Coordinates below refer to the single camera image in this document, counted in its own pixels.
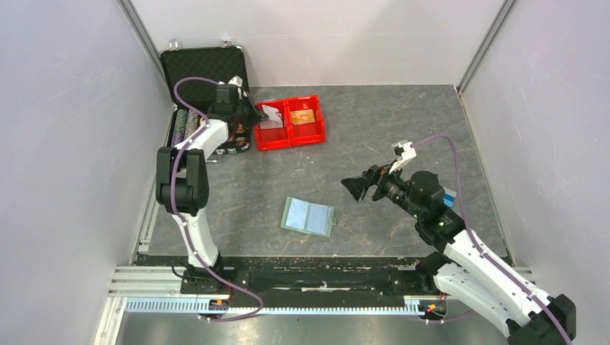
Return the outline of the white credit card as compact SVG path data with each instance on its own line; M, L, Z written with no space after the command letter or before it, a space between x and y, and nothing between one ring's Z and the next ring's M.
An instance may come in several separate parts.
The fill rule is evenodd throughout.
M281 112L272 106L263 105L263 111L268 115L268 119L266 122L279 124L280 126L283 123L283 117Z

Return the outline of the green card holder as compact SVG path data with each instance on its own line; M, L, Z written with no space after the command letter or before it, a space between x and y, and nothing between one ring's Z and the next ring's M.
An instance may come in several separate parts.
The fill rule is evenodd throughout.
M336 225L334 206L287 197L280 224L282 229L329 237Z

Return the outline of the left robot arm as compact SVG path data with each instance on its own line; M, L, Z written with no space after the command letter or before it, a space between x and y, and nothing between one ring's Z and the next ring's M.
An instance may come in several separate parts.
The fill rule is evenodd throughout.
M226 283L222 256L211 237L206 219L209 201L207 159L222 146L243 121L251 127L267 114L261 111L235 76L228 82L216 82L216 99L204 113L187 104L201 123L192 134L157 153L155 197L178 224L188 256L182 280L187 288L217 293Z

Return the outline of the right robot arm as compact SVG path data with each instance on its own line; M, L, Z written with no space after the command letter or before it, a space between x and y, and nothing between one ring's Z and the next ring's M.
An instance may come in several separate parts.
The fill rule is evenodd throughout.
M551 296L491 251L444 202L437 176L415 172L402 180L390 167L374 165L341 184L357 201L376 188L373 201L388 199L416 220L415 229L435 251L416 266L416 286L457 298L492 323L509 344L571 344L576 306Z

